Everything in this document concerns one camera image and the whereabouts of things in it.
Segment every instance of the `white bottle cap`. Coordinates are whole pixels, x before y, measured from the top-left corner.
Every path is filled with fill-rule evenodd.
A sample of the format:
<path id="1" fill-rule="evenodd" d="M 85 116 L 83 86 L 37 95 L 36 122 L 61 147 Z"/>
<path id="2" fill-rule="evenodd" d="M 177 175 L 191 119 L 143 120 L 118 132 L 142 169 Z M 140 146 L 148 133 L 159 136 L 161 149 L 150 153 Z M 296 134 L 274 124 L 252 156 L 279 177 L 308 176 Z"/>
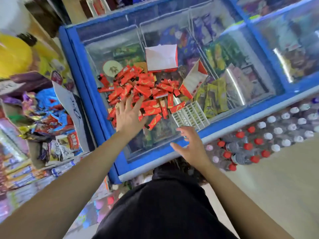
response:
<path id="1" fill-rule="evenodd" d="M 296 124 L 290 124 L 288 127 L 287 127 L 287 129 L 289 130 L 289 131 L 294 131 L 294 130 L 297 130 L 297 126 L 296 126 Z"/>
<path id="2" fill-rule="evenodd" d="M 281 127 L 275 127 L 275 129 L 274 129 L 274 133 L 275 134 L 281 134 L 281 133 L 283 133 L 284 131 L 282 130 L 282 128 Z"/>
<path id="3" fill-rule="evenodd" d="M 214 163 L 218 163 L 218 162 L 219 162 L 219 157 L 213 156 L 212 161 L 213 161 Z"/>
<path id="4" fill-rule="evenodd" d="M 265 138 L 266 140 L 271 140 L 271 139 L 273 138 L 273 135 L 272 135 L 270 132 L 266 132 L 266 133 L 264 134 L 264 138 Z"/>
<path id="5" fill-rule="evenodd" d="M 207 146 L 206 146 L 206 150 L 207 151 L 212 151 L 213 150 L 213 145 L 211 145 L 211 144 L 208 144 Z"/>
<path id="6" fill-rule="evenodd" d="M 266 123 L 265 122 L 258 122 L 257 123 L 257 127 L 262 129 L 262 128 L 265 128 L 266 127 Z"/>
<path id="7" fill-rule="evenodd" d="M 291 141 L 288 139 L 284 139 L 281 141 L 281 145 L 284 147 L 289 147 L 291 145 Z"/>
<path id="8" fill-rule="evenodd" d="M 319 114 L 318 113 L 311 113 L 307 116 L 307 119 L 309 121 L 314 121 L 317 120 L 319 118 Z"/>
<path id="9" fill-rule="evenodd" d="M 302 136 L 295 136 L 295 137 L 293 138 L 293 141 L 294 141 L 294 142 L 303 142 L 304 139 L 303 139 Z"/>
<path id="10" fill-rule="evenodd" d="M 112 189 L 113 190 L 118 190 L 119 189 L 119 185 L 112 185 Z"/>
<path id="11" fill-rule="evenodd" d="M 314 132 L 313 131 L 305 131 L 305 137 L 306 138 L 312 138 L 314 136 Z"/>
<path id="12" fill-rule="evenodd" d="M 307 123 L 307 119 L 306 118 L 299 118 L 298 119 L 298 124 L 299 125 L 304 125 L 304 124 L 306 124 Z"/>
<path id="13" fill-rule="evenodd" d="M 296 113 L 298 113 L 299 111 L 300 111 L 300 110 L 299 110 L 298 107 L 293 107 L 293 108 L 290 109 L 290 113 L 292 113 L 292 114 L 296 114 Z"/>
<path id="14" fill-rule="evenodd" d="M 267 118 L 267 122 L 269 122 L 269 123 L 274 123 L 275 121 L 276 121 L 276 118 L 274 116 L 269 116 Z"/>
<path id="15" fill-rule="evenodd" d="M 302 105 L 299 107 L 299 109 L 300 109 L 301 111 L 306 111 L 306 110 L 310 109 L 310 104 L 309 104 L 309 103 L 302 104 Z"/>
<path id="16" fill-rule="evenodd" d="M 279 152 L 280 146 L 278 144 L 274 144 L 271 146 L 271 150 L 273 150 L 274 152 Z"/>
<path id="17" fill-rule="evenodd" d="M 290 118 L 290 114 L 288 112 L 285 112 L 284 114 L 281 115 L 282 119 L 289 119 Z"/>

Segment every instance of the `hand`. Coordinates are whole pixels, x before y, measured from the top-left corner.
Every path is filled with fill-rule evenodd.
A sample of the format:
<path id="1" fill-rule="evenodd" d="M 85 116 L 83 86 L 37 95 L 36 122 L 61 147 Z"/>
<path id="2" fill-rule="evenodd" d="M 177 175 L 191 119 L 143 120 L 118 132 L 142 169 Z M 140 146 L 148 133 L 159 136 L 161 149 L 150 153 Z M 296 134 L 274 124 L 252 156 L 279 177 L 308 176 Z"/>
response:
<path id="1" fill-rule="evenodd" d="M 182 126 L 176 130 L 186 137 L 185 141 L 189 142 L 189 145 L 186 148 L 182 148 L 180 145 L 171 142 L 171 147 L 199 171 L 205 168 L 207 164 L 210 164 L 204 145 L 195 129 L 191 126 Z"/>
<path id="2" fill-rule="evenodd" d="M 116 108 L 116 132 L 121 132 L 130 140 L 135 137 L 146 123 L 147 117 L 138 120 L 138 113 L 141 108 L 143 98 L 140 98 L 132 108 L 133 96 L 123 99 Z"/>

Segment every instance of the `person's right hand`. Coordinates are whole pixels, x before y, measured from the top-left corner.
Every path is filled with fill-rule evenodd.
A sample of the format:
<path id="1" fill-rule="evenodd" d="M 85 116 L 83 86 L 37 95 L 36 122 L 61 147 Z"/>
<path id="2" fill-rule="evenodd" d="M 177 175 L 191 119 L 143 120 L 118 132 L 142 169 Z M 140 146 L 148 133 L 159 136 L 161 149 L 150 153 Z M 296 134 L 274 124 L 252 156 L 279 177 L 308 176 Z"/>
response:
<path id="1" fill-rule="evenodd" d="M 186 148 L 182 148 L 180 145 L 171 142 L 171 147 L 199 171 L 205 168 L 207 164 L 210 164 L 204 145 L 195 129 L 191 126 L 182 126 L 176 130 L 186 137 L 185 141 L 188 141 L 189 145 Z"/>

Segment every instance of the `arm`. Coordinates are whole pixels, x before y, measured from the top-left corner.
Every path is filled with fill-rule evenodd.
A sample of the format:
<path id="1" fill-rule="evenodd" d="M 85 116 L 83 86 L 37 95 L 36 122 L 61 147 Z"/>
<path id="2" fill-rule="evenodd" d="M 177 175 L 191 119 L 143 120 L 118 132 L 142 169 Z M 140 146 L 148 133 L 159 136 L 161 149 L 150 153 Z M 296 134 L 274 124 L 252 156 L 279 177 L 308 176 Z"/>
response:
<path id="1" fill-rule="evenodd" d="M 171 146 L 206 178 L 240 238 L 293 239 L 210 162 L 200 137 L 192 127 L 177 130 L 187 137 L 185 140 L 189 141 L 189 145 L 182 148 L 171 143 Z"/>
<path id="2" fill-rule="evenodd" d="M 103 182 L 118 154 L 142 129 L 140 99 L 132 97 L 116 110 L 117 132 L 94 152 L 37 193 L 0 224 L 3 238 L 63 238 L 81 210 Z"/>

